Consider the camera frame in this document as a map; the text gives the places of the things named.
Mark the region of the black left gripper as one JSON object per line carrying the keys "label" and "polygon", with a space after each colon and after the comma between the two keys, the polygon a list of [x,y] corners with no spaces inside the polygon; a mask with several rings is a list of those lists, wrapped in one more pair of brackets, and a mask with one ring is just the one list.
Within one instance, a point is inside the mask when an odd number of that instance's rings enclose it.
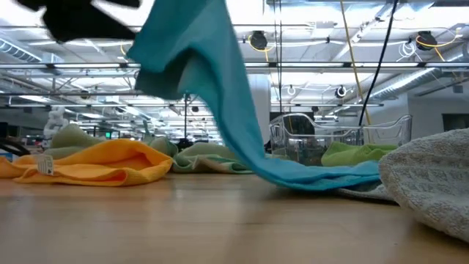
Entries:
{"label": "black left gripper", "polygon": [[43,23],[51,35],[61,43],[84,38],[134,40],[136,33],[118,21],[93,20],[89,23],[89,19],[95,14],[93,5],[141,6],[140,0],[17,0],[16,2],[35,12],[44,7]]}

